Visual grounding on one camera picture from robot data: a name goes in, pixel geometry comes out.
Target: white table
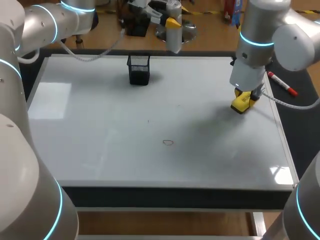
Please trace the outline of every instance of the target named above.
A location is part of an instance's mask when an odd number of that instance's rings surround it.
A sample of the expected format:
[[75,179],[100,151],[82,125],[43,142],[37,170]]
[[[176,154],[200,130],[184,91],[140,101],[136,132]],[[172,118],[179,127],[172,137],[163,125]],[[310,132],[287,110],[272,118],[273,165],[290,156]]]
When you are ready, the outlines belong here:
[[129,84],[127,58],[43,64],[30,125],[63,187],[280,191],[298,182],[274,102],[261,97],[243,115],[230,108],[230,57],[153,56],[148,86]]

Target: black mesh pen holder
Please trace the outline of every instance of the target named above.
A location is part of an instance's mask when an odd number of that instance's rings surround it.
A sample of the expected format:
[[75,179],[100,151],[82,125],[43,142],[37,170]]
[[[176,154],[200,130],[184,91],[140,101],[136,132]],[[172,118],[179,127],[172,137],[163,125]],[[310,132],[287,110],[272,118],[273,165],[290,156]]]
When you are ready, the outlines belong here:
[[146,86],[150,78],[150,55],[141,53],[129,54],[126,63],[129,67],[131,85]]

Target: white robotic arm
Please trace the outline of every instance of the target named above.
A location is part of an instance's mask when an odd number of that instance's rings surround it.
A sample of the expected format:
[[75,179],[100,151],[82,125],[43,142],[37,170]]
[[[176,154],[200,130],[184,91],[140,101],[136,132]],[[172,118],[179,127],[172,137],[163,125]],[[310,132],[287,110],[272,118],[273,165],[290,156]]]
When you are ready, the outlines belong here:
[[230,83],[252,91],[275,52],[279,63],[299,71],[320,60],[320,24],[291,9],[291,0],[250,0],[241,26]]
[[176,54],[180,52],[183,29],[182,4],[179,0],[133,0],[129,4],[140,8],[152,23],[166,27],[166,48]]
[[0,239],[73,240],[78,215],[35,150],[18,56],[92,26],[94,0],[0,8]]
[[[320,60],[320,24],[290,8],[291,0],[249,0],[230,83],[241,91],[261,86],[273,53],[291,71]],[[320,240],[320,153],[290,195],[263,240]]]

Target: red marker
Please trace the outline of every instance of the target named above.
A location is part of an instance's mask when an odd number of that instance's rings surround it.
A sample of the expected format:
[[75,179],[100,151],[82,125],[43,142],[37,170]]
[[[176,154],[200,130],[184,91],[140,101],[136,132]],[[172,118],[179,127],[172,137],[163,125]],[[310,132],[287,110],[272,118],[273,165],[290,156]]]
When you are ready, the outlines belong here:
[[269,78],[273,79],[281,87],[283,87],[285,90],[287,90],[292,96],[294,96],[294,97],[298,96],[298,93],[292,87],[290,87],[288,84],[286,84],[284,81],[282,81],[273,72],[267,71],[266,73],[268,74]]

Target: cable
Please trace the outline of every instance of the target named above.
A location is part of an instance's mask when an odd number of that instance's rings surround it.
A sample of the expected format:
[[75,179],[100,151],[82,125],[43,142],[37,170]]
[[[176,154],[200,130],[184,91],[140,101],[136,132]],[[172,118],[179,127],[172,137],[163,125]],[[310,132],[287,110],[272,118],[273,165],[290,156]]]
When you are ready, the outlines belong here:
[[297,109],[297,110],[313,109],[314,107],[316,107],[316,106],[318,106],[320,104],[320,98],[310,106],[295,106],[295,105],[291,105],[291,104],[285,103],[283,101],[280,101],[280,100],[274,98],[273,96],[270,96],[270,95],[266,94],[264,91],[262,91],[262,95],[266,96],[268,99],[270,99],[272,101],[275,101],[277,104],[280,104],[280,105],[285,106],[287,108]]
[[35,61],[37,61],[37,59],[39,58],[39,55],[40,55],[40,49],[37,49],[35,50],[35,54],[32,58],[25,59],[22,57],[18,57],[18,61],[19,63],[22,63],[22,64],[33,64]]
[[59,44],[61,45],[61,47],[66,50],[66,52],[68,54],[70,54],[71,56],[73,56],[75,59],[85,62],[85,63],[89,63],[92,61],[95,61],[97,59],[102,58],[104,55],[107,55],[112,49],[115,48],[115,46],[124,38],[125,36],[125,29],[123,28],[120,32],[120,38],[106,51],[104,51],[103,53],[101,53],[100,55],[94,56],[92,58],[83,58],[83,57],[79,57],[76,54],[74,54],[62,41],[59,41]]

